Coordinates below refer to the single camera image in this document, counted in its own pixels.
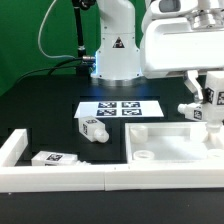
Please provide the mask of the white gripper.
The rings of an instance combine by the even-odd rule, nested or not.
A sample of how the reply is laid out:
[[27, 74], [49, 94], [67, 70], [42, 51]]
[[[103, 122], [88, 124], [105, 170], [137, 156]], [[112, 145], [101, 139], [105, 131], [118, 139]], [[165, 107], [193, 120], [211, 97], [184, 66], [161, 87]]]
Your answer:
[[140, 43], [140, 64], [147, 78], [186, 71], [184, 84], [202, 102], [197, 70], [224, 68], [224, 29], [193, 31], [184, 17], [152, 21]]

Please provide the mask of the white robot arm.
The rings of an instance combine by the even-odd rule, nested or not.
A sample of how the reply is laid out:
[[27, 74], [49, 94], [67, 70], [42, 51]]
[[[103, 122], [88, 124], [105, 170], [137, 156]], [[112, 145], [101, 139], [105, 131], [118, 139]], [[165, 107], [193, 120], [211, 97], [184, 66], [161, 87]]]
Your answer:
[[224, 69], [224, 0], [145, 0], [140, 42], [129, 0], [96, 2], [101, 45], [94, 78], [113, 85], [182, 75], [195, 100], [203, 100], [198, 75]]

